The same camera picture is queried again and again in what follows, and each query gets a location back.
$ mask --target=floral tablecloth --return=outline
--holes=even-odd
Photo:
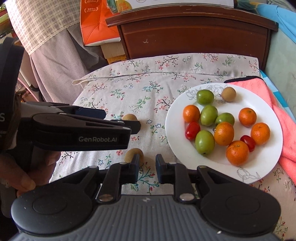
[[[179,54],[128,60],[115,63],[74,84],[83,92],[74,105],[104,109],[106,119],[120,119],[135,114],[141,130],[132,135],[128,150],[140,148],[144,164],[138,182],[122,186],[125,194],[172,194],[173,186],[160,185],[155,170],[155,155],[165,161],[178,161],[165,135],[165,118],[173,101],[191,87],[204,83],[221,83],[228,79],[259,76],[258,60],[253,57],[227,54]],[[65,177],[87,166],[107,169],[123,161],[127,150],[63,152],[51,181]],[[279,164],[266,177],[252,184],[275,196],[282,214],[275,229],[280,239],[296,238],[296,186]]]

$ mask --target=coral cloth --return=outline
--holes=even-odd
[[[276,99],[262,79],[255,78],[246,81],[232,82],[260,96],[274,111],[283,131],[283,149],[279,164],[289,177],[296,183],[296,124],[289,115],[278,107]]]

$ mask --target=white plate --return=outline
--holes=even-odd
[[[237,97],[231,103],[221,98],[221,92],[227,86],[231,86],[237,92]],[[229,112],[234,116],[234,140],[239,140],[243,135],[250,135],[251,127],[244,127],[238,120],[238,114],[242,108],[252,108],[257,113],[257,123],[264,122],[269,126],[271,131],[269,141],[263,146],[256,146],[245,165],[241,167],[231,165],[225,156],[226,147],[218,144],[215,144],[215,149],[209,156],[203,157],[196,151],[194,141],[190,142],[185,138],[187,124],[183,120],[183,109],[190,104],[196,105],[200,111],[203,109],[203,106],[196,102],[196,93],[202,89],[214,93],[213,106],[217,108],[219,114]],[[213,128],[214,126],[207,128],[201,125],[202,130],[209,130],[211,133],[213,133]],[[270,106],[251,91],[225,83],[198,85],[181,94],[168,110],[165,132],[175,156],[188,169],[206,165],[244,183],[252,183],[266,176],[279,160],[283,146],[281,125]]]

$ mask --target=gray ribbed surface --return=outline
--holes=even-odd
[[[93,217],[71,233],[56,237],[20,234],[14,241],[276,241],[267,234],[233,238],[207,225],[191,205],[172,196],[122,196],[120,201],[98,207]]]

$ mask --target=red cherry tomato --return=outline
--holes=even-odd
[[[244,135],[240,138],[240,140],[247,144],[250,152],[255,150],[256,143],[252,137]]]
[[[191,122],[186,130],[185,130],[185,137],[189,140],[192,141],[196,138],[196,135],[200,131],[200,125],[197,122]]]

